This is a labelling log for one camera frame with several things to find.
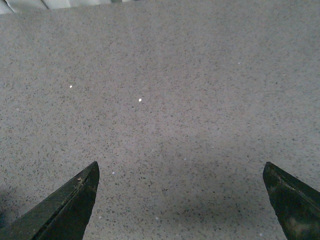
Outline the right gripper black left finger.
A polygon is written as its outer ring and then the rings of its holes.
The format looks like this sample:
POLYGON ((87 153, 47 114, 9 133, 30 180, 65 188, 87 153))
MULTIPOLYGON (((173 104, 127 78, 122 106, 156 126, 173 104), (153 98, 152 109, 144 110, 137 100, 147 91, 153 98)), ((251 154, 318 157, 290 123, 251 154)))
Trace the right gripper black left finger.
POLYGON ((2 240, 81 240, 96 202, 97 161, 0 230, 2 240))

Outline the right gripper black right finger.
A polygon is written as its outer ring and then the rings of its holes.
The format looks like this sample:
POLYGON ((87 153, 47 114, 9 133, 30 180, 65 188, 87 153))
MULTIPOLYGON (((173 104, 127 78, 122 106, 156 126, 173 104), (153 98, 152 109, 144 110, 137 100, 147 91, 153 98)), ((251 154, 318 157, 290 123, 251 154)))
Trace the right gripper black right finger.
POLYGON ((262 173, 270 204, 288 240, 320 238, 320 192, 267 162, 262 173))

